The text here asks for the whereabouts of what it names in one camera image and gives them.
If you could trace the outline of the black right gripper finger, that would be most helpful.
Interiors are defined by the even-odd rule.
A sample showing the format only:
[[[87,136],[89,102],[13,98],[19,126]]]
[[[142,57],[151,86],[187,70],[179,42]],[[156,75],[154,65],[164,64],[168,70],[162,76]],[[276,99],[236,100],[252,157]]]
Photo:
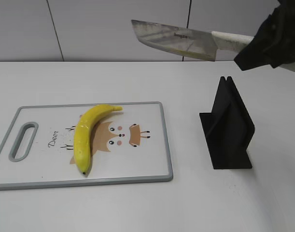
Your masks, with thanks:
[[[259,27],[252,41],[234,58],[243,70],[272,68],[295,62],[295,7],[277,7]]]

